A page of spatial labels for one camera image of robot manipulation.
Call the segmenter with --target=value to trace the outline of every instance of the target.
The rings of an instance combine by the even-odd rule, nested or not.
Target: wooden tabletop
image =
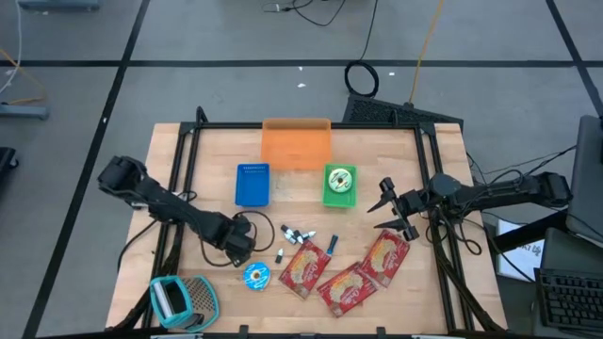
[[[457,124],[436,125],[438,145],[444,172],[472,185],[463,138]],[[149,175],[163,186],[170,179],[171,162],[177,140],[178,124],[157,124],[146,159]],[[261,208],[275,227],[286,224],[301,231],[316,231],[312,241],[326,250],[332,234],[339,235],[334,256],[317,286],[356,261],[362,261],[380,231],[372,227],[394,217],[384,207],[367,214],[381,194],[379,182],[390,176],[398,194],[422,188],[416,143],[413,131],[407,130],[332,130],[333,162],[357,167],[357,203],[352,209],[327,208],[322,205],[321,170],[272,171],[270,173],[270,205]],[[261,129],[208,129],[201,132],[201,142],[192,189],[198,198],[192,202],[198,208],[220,211],[231,216],[242,210],[235,206],[236,165],[261,162]],[[433,173],[429,141],[425,148]],[[187,151],[181,173],[184,177]],[[478,213],[468,218],[481,224]],[[250,216],[257,224],[257,246],[269,242],[268,224]],[[411,243],[410,251],[387,289],[357,305],[344,316],[335,318],[320,298],[316,289],[302,301],[278,277],[295,254],[297,246],[288,243],[277,229],[276,240],[270,250],[254,253],[249,263],[262,261],[269,265],[272,279],[264,292],[254,292],[242,279],[244,266],[215,268],[202,258],[198,238],[187,228],[180,259],[180,276],[204,275],[216,289],[220,303],[220,318],[205,331],[236,332],[247,324],[250,332],[322,332],[374,333],[383,326],[388,333],[445,333],[447,332],[440,297],[439,282],[432,245],[425,239],[427,220],[412,216],[410,221],[421,237]],[[150,221],[144,211],[134,212],[128,239]],[[158,227],[135,242],[122,260],[107,325],[121,321],[147,288],[154,260]],[[466,223],[468,238],[477,241],[483,254],[471,254],[462,244],[466,284],[486,312],[498,323],[507,326],[500,302],[495,272],[490,260],[484,232]],[[227,261],[223,253],[205,246],[214,262]],[[274,263],[276,251],[285,250],[283,262]],[[463,327],[458,295],[450,284],[455,319]]]

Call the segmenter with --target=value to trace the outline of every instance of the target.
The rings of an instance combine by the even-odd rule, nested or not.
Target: snack bag
[[[336,317],[377,291],[375,284],[359,268],[360,263],[355,263],[317,288]]]
[[[360,270],[377,283],[387,287],[410,248],[406,241],[383,230],[360,265]]]
[[[306,240],[286,266],[279,281],[302,299],[306,299],[330,260],[330,256]]]

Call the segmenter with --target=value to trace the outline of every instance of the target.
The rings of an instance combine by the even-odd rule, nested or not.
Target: blue box
[[[269,164],[239,164],[236,167],[235,203],[245,207],[268,206]]]

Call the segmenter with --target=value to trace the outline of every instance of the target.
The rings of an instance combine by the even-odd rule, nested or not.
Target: green container
[[[344,193],[337,193],[329,187],[329,175],[333,170],[344,169],[351,174],[351,188]],[[324,180],[322,181],[322,203],[328,207],[352,208],[356,205],[356,167],[352,165],[327,164],[324,167]]]

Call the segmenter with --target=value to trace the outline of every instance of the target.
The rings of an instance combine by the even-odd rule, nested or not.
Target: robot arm
[[[450,221],[461,221],[472,211],[533,202],[546,207],[563,207],[572,199],[565,177],[550,172],[524,175],[515,180],[483,186],[464,186],[449,175],[438,173],[430,179],[427,188],[410,190],[399,197],[391,178],[384,178],[379,187],[381,200],[368,212],[383,207],[388,202],[394,206],[392,213],[398,217],[375,228],[392,228],[402,231],[407,241],[419,237],[408,217],[440,206]]]
[[[246,236],[251,223],[219,212],[199,210],[162,187],[136,159],[114,156],[98,177],[99,188],[128,204],[145,203],[151,217],[162,222],[184,221],[202,241],[224,250],[233,265],[247,261],[255,240]]]

